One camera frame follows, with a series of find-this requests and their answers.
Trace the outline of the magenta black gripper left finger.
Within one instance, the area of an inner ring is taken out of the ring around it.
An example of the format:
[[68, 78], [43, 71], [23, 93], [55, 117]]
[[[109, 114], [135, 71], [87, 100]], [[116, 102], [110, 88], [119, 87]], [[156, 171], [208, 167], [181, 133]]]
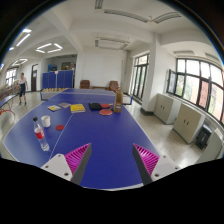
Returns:
[[42, 169], [79, 185], [91, 153], [91, 144], [88, 143], [66, 155], [56, 154], [42, 166]]

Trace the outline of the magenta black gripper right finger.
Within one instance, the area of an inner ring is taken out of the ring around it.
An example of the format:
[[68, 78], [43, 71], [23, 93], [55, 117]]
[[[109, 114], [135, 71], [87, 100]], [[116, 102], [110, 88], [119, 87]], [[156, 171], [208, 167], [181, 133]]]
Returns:
[[157, 155], [137, 144], [133, 145], [132, 154], [144, 185], [157, 181], [180, 169], [167, 155]]

